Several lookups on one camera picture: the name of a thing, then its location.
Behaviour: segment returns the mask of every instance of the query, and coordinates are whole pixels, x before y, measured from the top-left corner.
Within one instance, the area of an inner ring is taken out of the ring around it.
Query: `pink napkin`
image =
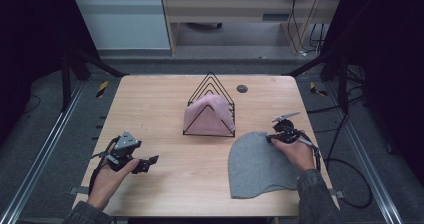
[[[232,135],[234,120],[227,99],[207,94],[188,106],[184,113],[185,134]]]

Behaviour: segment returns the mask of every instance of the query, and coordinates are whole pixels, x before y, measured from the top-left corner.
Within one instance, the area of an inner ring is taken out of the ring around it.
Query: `sleeve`
[[[315,169],[302,173],[297,181],[299,223],[343,223],[324,179]]]
[[[63,224],[111,223],[112,218],[104,212],[80,201],[62,222]]]

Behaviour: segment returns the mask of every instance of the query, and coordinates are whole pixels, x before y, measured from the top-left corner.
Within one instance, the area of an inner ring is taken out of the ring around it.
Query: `person's right hand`
[[[299,140],[291,144],[277,139],[271,139],[272,143],[280,149],[290,162],[297,167],[300,173],[309,169],[315,169],[312,149]]]

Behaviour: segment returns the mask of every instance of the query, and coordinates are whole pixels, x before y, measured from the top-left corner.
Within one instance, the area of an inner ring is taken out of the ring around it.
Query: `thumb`
[[[132,159],[121,170],[119,170],[119,173],[125,177],[137,167],[139,161],[140,159],[138,158]]]

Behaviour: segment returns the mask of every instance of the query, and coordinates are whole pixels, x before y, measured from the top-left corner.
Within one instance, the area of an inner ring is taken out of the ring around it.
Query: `black wire rack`
[[[201,98],[201,97],[203,97],[207,94],[221,95],[221,96],[225,97],[225,99],[228,101],[228,108],[230,110],[231,117],[233,119],[233,123],[235,125],[236,120],[235,120],[235,104],[234,104],[234,101],[231,98],[230,94],[228,94],[227,90],[224,88],[222,83],[218,80],[218,78],[215,76],[215,74],[213,72],[209,72],[205,76],[203,81],[199,84],[197,89],[194,91],[193,95],[188,100],[187,107],[192,105],[197,99],[199,99],[199,98]],[[201,116],[203,111],[205,111],[207,108],[210,108],[212,111],[214,111],[212,106],[206,105],[199,112],[199,114],[193,119],[193,121],[188,125],[188,127],[185,130],[183,130],[183,135],[235,137],[236,131],[231,130],[231,128],[228,127],[228,125],[223,120],[221,120],[221,122],[228,129],[228,135],[204,135],[204,134],[188,133],[190,127],[192,127],[192,125],[196,122],[196,120],[198,120],[199,116]]]

